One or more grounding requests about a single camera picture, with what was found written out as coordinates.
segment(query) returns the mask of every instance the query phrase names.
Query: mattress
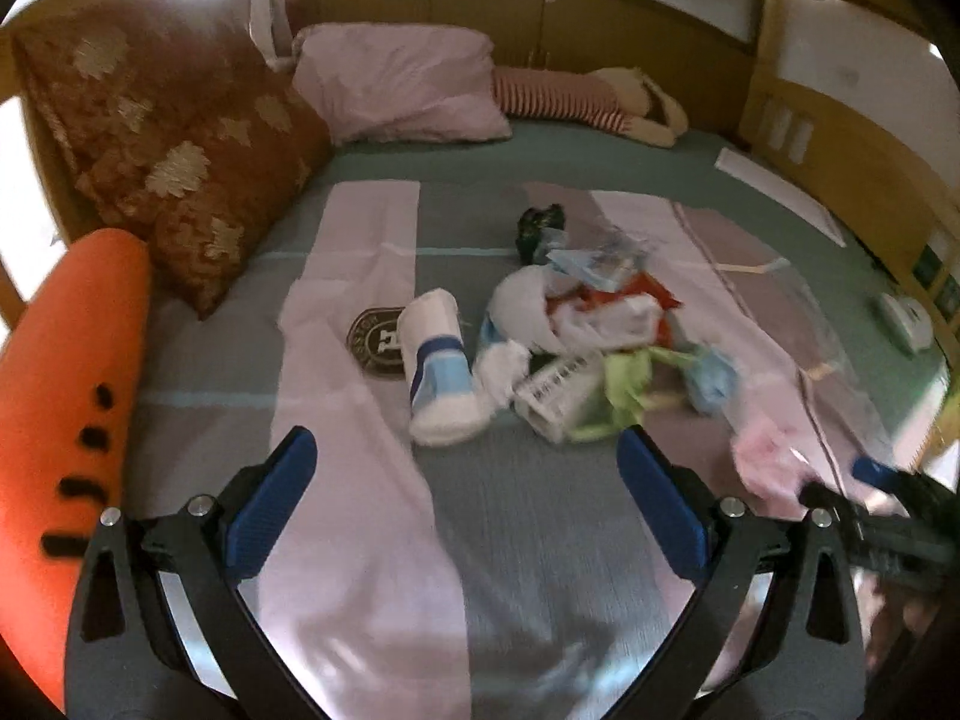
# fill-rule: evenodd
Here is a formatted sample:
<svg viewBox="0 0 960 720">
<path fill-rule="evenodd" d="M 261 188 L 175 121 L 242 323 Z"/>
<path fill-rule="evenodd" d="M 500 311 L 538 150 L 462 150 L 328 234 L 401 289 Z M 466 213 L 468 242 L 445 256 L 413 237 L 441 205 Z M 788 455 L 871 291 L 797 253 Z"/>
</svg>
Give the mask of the mattress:
<svg viewBox="0 0 960 720">
<path fill-rule="evenodd" d="M 128 510 L 164 514 L 192 494 L 216 493 L 239 467 L 262 461 L 289 424 L 309 423 L 319 434 L 318 478 L 264 573 L 243 591 L 322 706 L 336 718 L 599 717 L 690 591 L 671 586 L 616 477 L 613 446 L 553 448 L 503 415 L 460 450 L 411 455 L 405 384 L 358 379 L 344 341 L 364 309 L 443 286 L 461 304 L 470 348 L 493 286 L 517 267 L 515 220 L 533 202 L 560 199 L 581 208 L 580 220 L 603 214 L 626 226 L 660 214 L 680 229 L 674 221 L 682 218 L 707 250 L 726 245 L 750 266 L 776 262 L 778 274 L 806 279 L 836 329 L 834 336 L 824 322 L 817 346 L 843 372 L 824 380 L 824 402 L 842 418 L 831 416 L 824 432 L 847 463 L 853 449 L 838 424 L 882 456 L 880 420 L 894 430 L 906 422 L 942 361 L 935 353 L 906 358 L 883 335 L 869 306 L 885 280 L 862 250 L 837 247 L 714 170 L 725 145 L 691 133 L 658 151 L 579 127 L 517 124 L 512 141 L 488 146 L 345 149 L 211 319 L 196 322 L 176 300 L 155 302 L 131 430 Z M 638 217 L 638 208 L 653 215 Z M 734 225 L 717 237 L 724 217 L 775 251 L 738 238 Z M 734 240 L 741 243 L 731 247 Z M 799 276 L 779 283 L 799 296 L 796 326 L 767 332 L 802 346 L 817 334 L 791 331 L 822 314 Z M 343 326 L 325 314 L 331 300 Z M 913 396 L 902 381 L 889 391 L 890 381 L 877 384 L 873 365 L 901 370 Z M 875 412 L 848 397 L 861 389 Z M 742 494 L 717 455 L 728 429 L 712 423 L 699 442 L 671 440 L 688 429 L 671 430 L 675 416 L 659 418 L 668 456 L 699 466 L 714 493 Z M 816 443 L 805 449 L 811 456 Z M 846 467 L 823 469 L 838 483 L 848 476 Z M 202 642 L 188 646 L 201 662 Z"/>
</svg>

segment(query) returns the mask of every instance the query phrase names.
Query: green bed sheet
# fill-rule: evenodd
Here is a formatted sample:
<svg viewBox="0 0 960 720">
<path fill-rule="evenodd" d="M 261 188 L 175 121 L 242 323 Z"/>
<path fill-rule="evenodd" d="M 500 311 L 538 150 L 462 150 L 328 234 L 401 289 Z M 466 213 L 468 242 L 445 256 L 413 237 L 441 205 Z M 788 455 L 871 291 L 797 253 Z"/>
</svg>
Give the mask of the green bed sheet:
<svg viewBox="0 0 960 720">
<path fill-rule="evenodd" d="M 803 274 L 846 348 L 861 385 L 896 435 L 911 410 L 946 375 L 939 348 L 910 356 L 875 313 L 888 277 L 845 231 L 835 245 L 781 205 L 717 170 L 723 138 L 689 132 L 672 149 L 652 148 L 576 124 L 514 122 L 509 141 L 480 145 L 359 143 L 325 172 L 329 183 L 406 179 L 515 184 L 548 181 L 587 190 L 635 191 L 713 208 L 773 247 Z"/>
</svg>

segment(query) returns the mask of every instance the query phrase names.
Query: floral pillow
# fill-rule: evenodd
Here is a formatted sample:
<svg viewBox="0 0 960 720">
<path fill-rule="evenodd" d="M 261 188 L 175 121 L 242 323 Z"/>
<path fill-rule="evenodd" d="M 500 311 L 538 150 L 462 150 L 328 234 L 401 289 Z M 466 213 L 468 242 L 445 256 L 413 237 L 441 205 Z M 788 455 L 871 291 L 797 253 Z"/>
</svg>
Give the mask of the floral pillow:
<svg viewBox="0 0 960 720">
<path fill-rule="evenodd" d="M 102 5 L 16 34 L 77 189 L 150 244 L 201 318 L 332 154 L 326 124 L 232 9 L 202 4 Z"/>
</svg>

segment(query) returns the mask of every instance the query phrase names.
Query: round logo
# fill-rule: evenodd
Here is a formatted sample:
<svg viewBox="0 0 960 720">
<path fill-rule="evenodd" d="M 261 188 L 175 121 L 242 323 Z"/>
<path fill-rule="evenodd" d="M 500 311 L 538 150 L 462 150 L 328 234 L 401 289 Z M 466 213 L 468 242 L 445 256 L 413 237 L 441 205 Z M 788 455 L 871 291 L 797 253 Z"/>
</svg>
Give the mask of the round logo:
<svg viewBox="0 0 960 720">
<path fill-rule="evenodd" d="M 347 334 L 350 354 L 368 373 L 378 379 L 402 379 L 403 358 L 397 319 L 402 308 L 370 308 L 354 319 Z"/>
</svg>

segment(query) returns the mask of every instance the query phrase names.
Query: striped plush toy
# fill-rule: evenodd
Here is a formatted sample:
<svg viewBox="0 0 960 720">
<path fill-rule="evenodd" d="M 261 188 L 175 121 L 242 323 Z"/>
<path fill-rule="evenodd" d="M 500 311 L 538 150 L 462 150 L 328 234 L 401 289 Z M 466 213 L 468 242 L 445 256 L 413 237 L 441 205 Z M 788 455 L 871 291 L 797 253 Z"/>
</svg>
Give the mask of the striped plush toy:
<svg viewBox="0 0 960 720">
<path fill-rule="evenodd" d="M 493 98 L 507 116 L 580 122 L 664 148 L 689 127 L 680 103 L 639 69 L 607 68 L 580 76 L 497 67 Z"/>
</svg>

